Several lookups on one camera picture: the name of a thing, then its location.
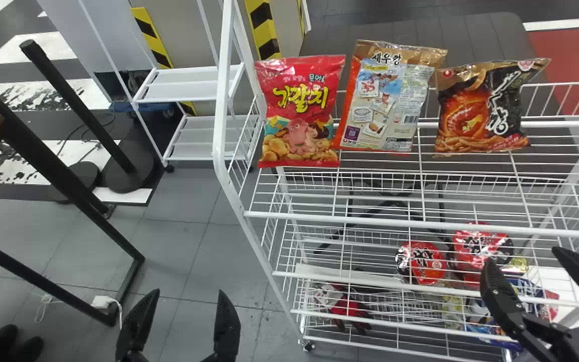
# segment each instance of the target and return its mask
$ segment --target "black robotic claw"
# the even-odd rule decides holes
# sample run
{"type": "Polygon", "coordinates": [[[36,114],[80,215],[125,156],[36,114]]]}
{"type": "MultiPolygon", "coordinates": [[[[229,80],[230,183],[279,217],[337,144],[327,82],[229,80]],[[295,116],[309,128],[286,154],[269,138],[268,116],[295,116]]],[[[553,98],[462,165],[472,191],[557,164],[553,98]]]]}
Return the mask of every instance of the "black robotic claw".
{"type": "MultiPolygon", "coordinates": [[[[124,319],[115,346],[117,362],[148,362],[142,355],[156,313],[159,289],[154,289],[135,305],[124,319]]],[[[241,321],[227,294],[218,291],[214,322],[214,352],[203,362],[234,362],[241,341],[241,321]]]]}
{"type": "MultiPolygon", "coordinates": [[[[561,247],[552,250],[579,286],[579,254],[561,247]]],[[[482,270],[480,294],[502,330],[540,362],[579,362],[579,328],[569,329],[528,314],[492,259],[487,260],[482,270]],[[551,347],[547,348],[542,341],[551,347]]]]}

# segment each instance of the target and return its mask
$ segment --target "red floor mat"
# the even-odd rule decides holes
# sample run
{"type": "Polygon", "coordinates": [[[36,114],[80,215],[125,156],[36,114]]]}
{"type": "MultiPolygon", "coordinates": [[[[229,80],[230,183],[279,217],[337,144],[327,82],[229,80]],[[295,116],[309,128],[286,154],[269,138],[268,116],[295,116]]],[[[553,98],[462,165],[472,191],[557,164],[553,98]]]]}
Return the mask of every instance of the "red floor mat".
{"type": "MultiPolygon", "coordinates": [[[[545,70],[549,82],[579,82],[579,29],[529,32],[529,39],[539,57],[549,57],[545,70]]],[[[563,115],[579,114],[579,85],[570,90],[557,87],[556,99],[563,115]]]]}

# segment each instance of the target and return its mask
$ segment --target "shrimp cracker bag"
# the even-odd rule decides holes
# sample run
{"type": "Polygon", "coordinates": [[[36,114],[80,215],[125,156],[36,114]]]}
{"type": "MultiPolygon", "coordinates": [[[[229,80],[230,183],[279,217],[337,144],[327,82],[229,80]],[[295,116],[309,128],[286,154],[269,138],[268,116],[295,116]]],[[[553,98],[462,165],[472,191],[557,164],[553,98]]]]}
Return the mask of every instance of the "shrimp cracker bag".
{"type": "Polygon", "coordinates": [[[330,149],[336,88],[344,55],[319,55],[255,62],[267,102],[259,167],[338,167],[330,149]]]}
{"type": "Polygon", "coordinates": [[[447,50],[356,41],[333,148],[407,152],[428,81],[447,50]]]}

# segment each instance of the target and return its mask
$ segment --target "yellow black hazard stripe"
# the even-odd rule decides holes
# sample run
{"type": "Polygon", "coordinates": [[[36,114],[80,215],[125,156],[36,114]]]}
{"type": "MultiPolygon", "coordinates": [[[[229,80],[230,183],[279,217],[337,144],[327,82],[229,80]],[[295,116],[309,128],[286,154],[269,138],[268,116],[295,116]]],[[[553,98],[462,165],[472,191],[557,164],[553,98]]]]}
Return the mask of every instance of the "yellow black hazard stripe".
{"type": "Polygon", "coordinates": [[[261,60],[280,58],[274,19],[271,17],[269,0],[245,0],[250,18],[253,43],[261,60]]]}
{"type": "Polygon", "coordinates": [[[303,21],[303,0],[296,0],[296,4],[299,6],[299,22],[301,23],[301,35],[305,37],[305,22],[303,21]]]}
{"type": "MultiPolygon", "coordinates": [[[[167,54],[165,44],[162,43],[162,39],[158,34],[158,30],[156,30],[156,26],[153,25],[153,21],[151,20],[151,16],[149,16],[147,9],[131,8],[131,13],[135,18],[135,21],[138,23],[138,27],[140,27],[140,31],[142,31],[144,40],[147,42],[149,49],[151,49],[160,69],[173,68],[173,63],[167,54]]],[[[196,115],[196,108],[193,103],[181,102],[180,105],[182,105],[184,111],[189,115],[196,115]]]]}

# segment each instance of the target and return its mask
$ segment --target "wire rack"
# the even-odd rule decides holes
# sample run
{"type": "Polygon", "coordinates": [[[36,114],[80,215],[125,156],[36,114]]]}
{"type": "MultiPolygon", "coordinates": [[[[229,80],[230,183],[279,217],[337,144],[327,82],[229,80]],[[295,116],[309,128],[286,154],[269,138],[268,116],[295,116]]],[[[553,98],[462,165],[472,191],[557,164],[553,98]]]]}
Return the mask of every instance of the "wire rack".
{"type": "MultiPolygon", "coordinates": [[[[462,362],[510,360],[501,343],[512,340],[475,306],[479,293],[469,280],[478,272],[453,261],[452,237],[461,230],[507,234],[512,257],[522,261],[507,277],[527,311],[566,325],[579,319],[579,288],[551,253],[553,246],[579,252],[579,82],[523,87],[522,129],[532,146],[517,151],[436,154],[439,105],[432,88],[409,153],[339,151],[338,168],[249,174],[266,105],[253,86],[257,98],[232,146],[228,68],[232,18],[240,16],[232,5],[223,8],[214,169],[299,339],[462,362]],[[266,220],[262,233],[252,218],[266,220]],[[397,271],[397,249],[409,241],[432,243],[448,259],[434,284],[397,271]],[[321,284],[338,286],[368,315],[354,316],[348,304],[347,315],[336,315],[346,321],[339,330],[314,298],[321,284]],[[350,321],[372,330],[360,335],[350,321]]],[[[244,36],[243,29],[235,33],[244,36]]],[[[245,44],[240,53],[251,50],[245,44]]],[[[335,106],[336,120],[338,113],[335,106]]]]}

